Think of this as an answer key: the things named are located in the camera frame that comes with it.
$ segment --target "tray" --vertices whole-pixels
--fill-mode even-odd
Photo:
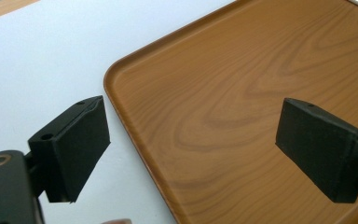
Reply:
[[[114,63],[105,90],[179,223],[358,223],[275,147],[282,100],[358,127],[358,7],[237,1]]]

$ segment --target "brown tray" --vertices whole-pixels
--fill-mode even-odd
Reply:
[[[237,1],[114,63],[106,92],[179,223],[358,223],[275,147],[284,97],[358,127],[358,7]]]

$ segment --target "black mechanical part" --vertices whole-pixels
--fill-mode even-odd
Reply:
[[[307,102],[284,99],[276,145],[335,203],[358,196],[358,129]]]
[[[0,224],[43,223],[22,152],[0,152]]]
[[[72,105],[28,140],[35,194],[51,203],[75,202],[110,144],[103,97]]]

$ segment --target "beige strip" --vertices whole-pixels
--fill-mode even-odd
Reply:
[[[37,2],[37,0],[0,0],[0,16],[34,2]]]

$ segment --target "white table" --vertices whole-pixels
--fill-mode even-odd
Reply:
[[[125,55],[232,2],[39,1],[0,17],[0,151],[27,140],[67,107],[103,95],[111,145],[76,203],[48,203],[54,224],[174,223],[116,112],[103,77]]]

